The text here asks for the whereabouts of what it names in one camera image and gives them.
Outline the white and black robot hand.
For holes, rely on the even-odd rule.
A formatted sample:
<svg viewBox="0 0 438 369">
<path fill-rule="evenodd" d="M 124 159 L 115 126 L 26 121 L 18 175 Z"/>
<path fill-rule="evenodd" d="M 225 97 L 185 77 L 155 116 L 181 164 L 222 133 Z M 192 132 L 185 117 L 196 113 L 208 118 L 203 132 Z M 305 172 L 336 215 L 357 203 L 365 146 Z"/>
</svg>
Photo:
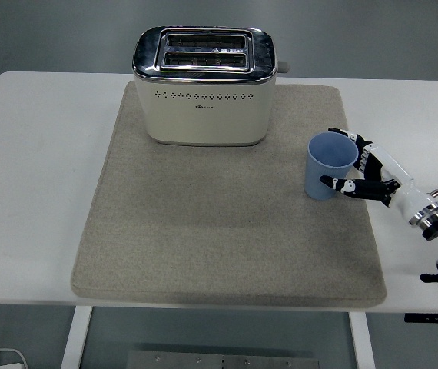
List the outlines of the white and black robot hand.
<svg viewBox="0 0 438 369">
<path fill-rule="evenodd" d="M 349 138 L 358 150 L 353 166 L 361 179 L 335 178 L 323 175 L 320 183 L 350 198 L 379 201 L 397 209 L 413 227 L 427 229 L 438 219 L 438 204 L 431 195 L 418 189 L 414 178 L 380 145 L 361 135 L 339 129 L 328 131 Z"/>
</svg>

